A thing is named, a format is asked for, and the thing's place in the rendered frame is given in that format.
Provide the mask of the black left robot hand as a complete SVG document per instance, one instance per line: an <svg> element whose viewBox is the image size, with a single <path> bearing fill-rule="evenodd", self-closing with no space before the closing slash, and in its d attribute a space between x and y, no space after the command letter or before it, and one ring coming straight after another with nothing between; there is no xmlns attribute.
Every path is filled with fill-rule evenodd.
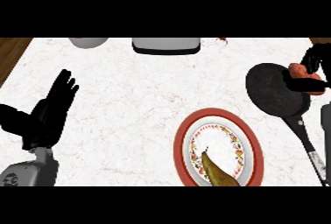
<svg viewBox="0 0 331 224"><path fill-rule="evenodd" d="M30 114L0 104L0 128L22 137L25 151L35 147L50 148L58 143L77 91L75 79L64 69Z"/></svg>

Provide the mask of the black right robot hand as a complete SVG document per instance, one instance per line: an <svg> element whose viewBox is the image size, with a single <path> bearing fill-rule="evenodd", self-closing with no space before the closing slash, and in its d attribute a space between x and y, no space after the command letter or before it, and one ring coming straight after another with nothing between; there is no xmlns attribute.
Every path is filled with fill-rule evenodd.
<svg viewBox="0 0 331 224"><path fill-rule="evenodd" d="M298 64L304 65L307 73L316 73L322 80L294 79L287 69L284 71L284 82L288 89L295 92L327 91L327 88L331 88L331 43L315 44L306 50Z"/></svg>

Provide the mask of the orange-red sweet potato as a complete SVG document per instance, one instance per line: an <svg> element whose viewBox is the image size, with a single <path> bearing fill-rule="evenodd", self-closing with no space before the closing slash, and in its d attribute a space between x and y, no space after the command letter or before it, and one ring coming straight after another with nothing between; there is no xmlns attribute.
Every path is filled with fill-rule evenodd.
<svg viewBox="0 0 331 224"><path fill-rule="evenodd" d="M290 75L294 79L300 79L300 78L309 78L309 79L315 79L318 81L321 81L321 77L316 73L309 74L306 71L306 66L298 64L298 63L291 63L288 66L288 72ZM321 91L304 91L306 94L309 95L322 95L325 93L325 90Z"/></svg>

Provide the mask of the black frying pan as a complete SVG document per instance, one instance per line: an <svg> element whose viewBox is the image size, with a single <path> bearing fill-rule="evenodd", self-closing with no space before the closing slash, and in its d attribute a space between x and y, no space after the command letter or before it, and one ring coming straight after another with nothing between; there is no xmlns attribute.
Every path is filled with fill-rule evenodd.
<svg viewBox="0 0 331 224"><path fill-rule="evenodd" d="M304 146L321 184L328 186L327 166L310 143L303 119L303 113L310 107L310 95L288 89L284 81L287 74L287 68L278 64L256 65L245 76L247 94L256 107L267 115L282 118Z"/></svg>

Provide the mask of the red-rimmed floral plate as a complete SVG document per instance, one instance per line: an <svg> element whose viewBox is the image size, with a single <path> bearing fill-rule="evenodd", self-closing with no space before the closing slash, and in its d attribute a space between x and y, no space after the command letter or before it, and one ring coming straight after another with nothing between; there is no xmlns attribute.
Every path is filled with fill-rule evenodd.
<svg viewBox="0 0 331 224"><path fill-rule="evenodd" d="M210 186L201 155L236 179L241 186L259 186L264 158L254 132L244 120L219 108L196 110L182 121L173 142L173 160L186 186Z"/></svg>

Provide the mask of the white bowl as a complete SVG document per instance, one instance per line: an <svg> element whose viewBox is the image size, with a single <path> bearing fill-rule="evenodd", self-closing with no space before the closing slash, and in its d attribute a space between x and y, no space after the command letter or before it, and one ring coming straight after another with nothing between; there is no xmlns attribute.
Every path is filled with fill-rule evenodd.
<svg viewBox="0 0 331 224"><path fill-rule="evenodd" d="M90 49L100 46L108 38L69 38L72 45L83 49Z"/></svg>

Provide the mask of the grey appliance with black base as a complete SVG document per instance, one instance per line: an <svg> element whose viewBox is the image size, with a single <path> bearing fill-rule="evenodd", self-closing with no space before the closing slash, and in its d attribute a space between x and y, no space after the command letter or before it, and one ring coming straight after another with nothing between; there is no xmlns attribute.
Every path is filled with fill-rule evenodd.
<svg viewBox="0 0 331 224"><path fill-rule="evenodd" d="M186 55L201 50L199 38L133 38L136 53L151 55Z"/></svg>

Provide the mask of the yellow-brown pointed vegetable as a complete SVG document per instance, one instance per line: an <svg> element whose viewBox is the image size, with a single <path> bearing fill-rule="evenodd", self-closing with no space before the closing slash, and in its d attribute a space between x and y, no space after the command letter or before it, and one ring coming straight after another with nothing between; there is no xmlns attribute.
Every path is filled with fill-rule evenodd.
<svg viewBox="0 0 331 224"><path fill-rule="evenodd" d="M222 168L211 161L208 150L201 153L201 164L205 170L205 174L213 186L238 186L239 183L235 178L222 170Z"/></svg>

